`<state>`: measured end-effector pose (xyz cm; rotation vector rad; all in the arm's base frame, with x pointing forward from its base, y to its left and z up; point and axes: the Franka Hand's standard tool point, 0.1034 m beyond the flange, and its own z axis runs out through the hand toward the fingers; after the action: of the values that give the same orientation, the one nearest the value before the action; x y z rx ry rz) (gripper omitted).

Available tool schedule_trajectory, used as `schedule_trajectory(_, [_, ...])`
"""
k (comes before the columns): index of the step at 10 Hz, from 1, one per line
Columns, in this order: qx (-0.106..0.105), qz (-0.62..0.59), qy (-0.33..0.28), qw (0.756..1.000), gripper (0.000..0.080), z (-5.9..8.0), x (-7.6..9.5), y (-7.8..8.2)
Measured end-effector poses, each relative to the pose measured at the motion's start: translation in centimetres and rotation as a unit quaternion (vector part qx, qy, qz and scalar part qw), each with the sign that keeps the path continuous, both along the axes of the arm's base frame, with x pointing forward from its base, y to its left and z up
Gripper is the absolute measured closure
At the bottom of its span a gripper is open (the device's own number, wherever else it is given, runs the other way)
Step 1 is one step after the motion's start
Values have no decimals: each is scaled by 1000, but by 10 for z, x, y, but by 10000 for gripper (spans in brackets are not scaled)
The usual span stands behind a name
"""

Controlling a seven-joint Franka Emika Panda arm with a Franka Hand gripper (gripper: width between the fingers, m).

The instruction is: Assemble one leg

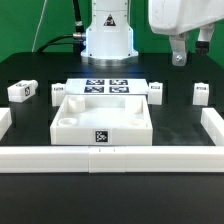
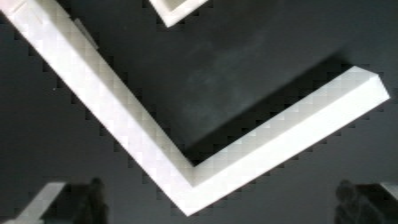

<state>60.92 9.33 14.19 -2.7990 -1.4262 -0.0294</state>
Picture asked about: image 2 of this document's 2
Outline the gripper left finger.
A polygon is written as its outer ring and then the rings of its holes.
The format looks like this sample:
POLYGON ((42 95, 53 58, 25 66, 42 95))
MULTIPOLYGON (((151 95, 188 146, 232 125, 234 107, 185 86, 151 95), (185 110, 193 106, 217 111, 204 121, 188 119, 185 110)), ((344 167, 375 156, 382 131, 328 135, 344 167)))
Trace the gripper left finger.
POLYGON ((41 217, 48 211, 64 187, 64 182, 49 182, 44 185, 18 217, 7 221, 7 224, 44 224, 41 217))

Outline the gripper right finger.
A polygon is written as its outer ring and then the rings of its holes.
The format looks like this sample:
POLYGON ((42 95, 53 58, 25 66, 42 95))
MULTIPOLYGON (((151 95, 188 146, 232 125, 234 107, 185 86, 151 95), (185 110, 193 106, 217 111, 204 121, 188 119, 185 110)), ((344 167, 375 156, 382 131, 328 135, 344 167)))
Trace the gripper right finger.
POLYGON ((392 198, 398 200, 398 184, 392 182, 382 182, 380 186, 385 192, 391 194, 392 198))

